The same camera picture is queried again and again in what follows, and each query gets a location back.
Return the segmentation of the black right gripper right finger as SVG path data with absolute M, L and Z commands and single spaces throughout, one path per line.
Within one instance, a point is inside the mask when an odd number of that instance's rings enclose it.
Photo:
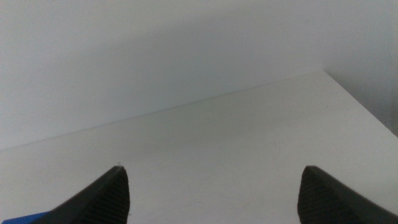
M 397 224 L 397 215 L 317 166 L 303 170 L 297 212 L 301 223 Z

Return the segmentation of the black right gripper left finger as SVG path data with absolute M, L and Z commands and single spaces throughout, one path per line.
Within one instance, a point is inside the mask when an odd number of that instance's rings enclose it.
M 34 223 L 126 224 L 130 209 L 129 181 L 123 166 L 114 166 L 81 192 Z

